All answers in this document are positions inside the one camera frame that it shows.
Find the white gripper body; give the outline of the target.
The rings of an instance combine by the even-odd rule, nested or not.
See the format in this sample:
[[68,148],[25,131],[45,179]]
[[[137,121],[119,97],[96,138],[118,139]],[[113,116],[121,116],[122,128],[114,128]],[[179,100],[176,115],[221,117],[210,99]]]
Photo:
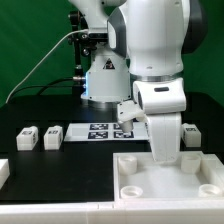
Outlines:
[[149,143],[157,162],[175,162],[180,150],[180,113],[147,115]]

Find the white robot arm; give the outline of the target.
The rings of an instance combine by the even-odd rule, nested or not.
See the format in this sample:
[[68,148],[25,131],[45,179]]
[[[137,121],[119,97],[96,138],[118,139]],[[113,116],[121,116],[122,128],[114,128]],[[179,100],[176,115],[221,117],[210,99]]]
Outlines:
[[177,159],[186,110],[182,55],[206,35],[199,0],[68,0],[82,14],[91,56],[83,102],[117,108],[121,129],[145,123],[153,158]]

